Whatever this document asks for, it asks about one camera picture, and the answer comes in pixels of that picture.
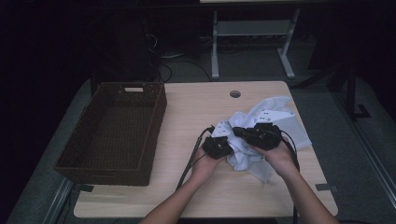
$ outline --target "grommet hole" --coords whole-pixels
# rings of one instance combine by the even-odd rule
[[[240,91],[230,91],[230,95],[233,98],[238,98],[241,96],[241,92]]]

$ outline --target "cable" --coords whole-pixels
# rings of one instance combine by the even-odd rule
[[[158,71],[158,78],[159,78],[160,81],[162,81],[163,83],[166,83],[166,82],[168,82],[168,81],[171,79],[171,77],[172,77],[172,75],[173,75],[172,69],[171,69],[169,66],[167,66],[167,65],[165,65],[165,64],[163,64],[163,63],[160,63],[159,65],[161,65],[161,66],[163,66],[163,67],[165,67],[165,68],[167,68],[167,69],[169,70],[169,78],[167,78],[166,80],[163,79],[163,76],[161,75],[161,72]]]
[[[181,175],[180,180],[178,181],[178,184],[177,184],[176,189],[179,189],[179,188],[181,187],[181,185],[183,185],[184,178],[186,177],[186,175],[187,175],[187,173],[189,172],[190,168],[196,163],[196,161],[193,162],[193,160],[194,160],[194,157],[195,157],[195,155],[196,155],[196,153],[197,153],[197,151],[198,151],[198,148],[199,148],[199,146],[200,146],[200,144],[201,144],[202,136],[203,136],[204,133],[206,133],[206,132],[213,132],[214,129],[215,129],[215,128],[214,128],[213,126],[210,127],[210,128],[206,128],[206,129],[204,129],[204,131],[199,135],[199,137],[198,137],[198,139],[197,139],[197,142],[195,143],[195,147],[194,147],[194,149],[193,149],[193,151],[192,151],[192,153],[191,153],[189,162],[187,162],[186,168],[184,169],[184,172],[183,172],[183,174]]]
[[[212,37],[210,37],[210,36],[203,36],[203,37],[200,37],[200,40],[201,40],[201,39],[208,39],[208,41],[206,41],[204,44],[202,44],[202,45],[200,46],[201,49],[205,49],[206,47],[212,47],[212,46],[211,46],[211,43],[213,42],[213,41],[212,41]]]
[[[155,36],[155,35],[146,35],[146,37],[151,37],[151,38],[153,38],[154,39],[154,44],[153,44],[153,46],[151,47],[152,49],[155,49],[155,47],[157,47],[157,44],[158,44],[158,39],[157,39],[157,37]]]
[[[197,65],[198,67],[200,67],[200,68],[204,71],[204,73],[205,73],[207,79],[208,79],[210,82],[212,81],[212,78],[210,78],[210,75],[209,75],[209,74],[206,72],[206,70],[205,70],[200,64],[198,64],[198,63],[191,62],[191,61],[175,61],[175,62],[167,62],[167,63],[192,63],[192,64],[195,64],[195,65]]]
[[[198,158],[196,161],[194,161],[191,166],[193,166],[196,162],[198,162],[204,156],[206,156],[206,153],[204,155],[202,155],[200,158]]]
[[[184,54],[179,53],[179,54],[174,54],[174,55],[169,55],[169,56],[161,56],[161,59],[163,59],[166,62],[166,61],[181,58],[183,56],[184,56]]]
[[[285,135],[287,135],[288,138],[290,139],[290,141],[293,144],[293,148],[290,148],[290,152],[294,153],[294,155],[291,155],[291,156],[292,156],[294,165],[296,166],[297,170],[300,172],[300,164],[299,164],[299,162],[297,160],[297,148],[296,148],[296,145],[294,144],[293,139],[291,138],[291,136],[288,133],[286,133],[285,131],[282,131],[282,130],[281,130],[281,132],[284,133]],[[282,142],[284,142],[286,144],[286,146],[290,144],[288,141],[286,141],[283,138],[282,138]],[[292,223],[293,224],[297,224],[298,223],[298,211],[297,211],[297,207],[295,205],[293,206],[293,222]]]
[[[371,224],[370,222],[358,221],[358,220],[339,220],[339,223],[359,223],[359,224]]]

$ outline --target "table top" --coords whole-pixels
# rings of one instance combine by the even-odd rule
[[[192,153],[199,134],[237,111],[248,112],[263,99],[286,95],[282,81],[165,84],[168,105],[158,137],[147,187],[94,186],[82,191],[75,206],[77,217],[144,217],[171,195]],[[240,91],[239,98],[230,91]],[[293,101],[288,107],[296,112]],[[329,190],[317,191],[326,179],[312,147],[299,150],[301,173],[324,205],[338,210]],[[283,180],[272,173],[263,184],[249,172],[236,172],[222,162],[185,209],[182,217],[291,217],[293,202]]]

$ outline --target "desk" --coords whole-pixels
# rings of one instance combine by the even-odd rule
[[[285,35],[286,40],[282,48],[277,50],[280,61],[285,69],[288,78],[294,78],[294,72],[289,63],[287,52],[290,41],[297,24],[300,9],[294,10],[291,20],[282,21],[218,21],[218,12],[215,11],[213,19],[213,47],[212,47],[212,78],[219,78],[219,63],[217,53],[218,36],[239,36],[239,35]]]
[[[175,191],[198,135],[234,112],[248,112],[261,100],[290,95],[286,83],[212,82],[165,84],[168,105],[158,137],[156,156],[148,187],[94,186],[81,192],[75,207],[77,217],[144,217]],[[232,98],[230,91],[240,91]],[[298,114],[294,102],[288,106]],[[325,184],[312,147],[299,150],[301,173],[333,215],[337,206],[332,194],[317,191]],[[249,172],[236,172],[223,162],[202,186],[182,217],[291,217],[293,202],[283,180],[273,173],[263,184]]]

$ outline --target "brown woven basket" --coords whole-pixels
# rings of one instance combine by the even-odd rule
[[[147,186],[166,104],[163,83],[102,83],[54,169],[76,184]]]

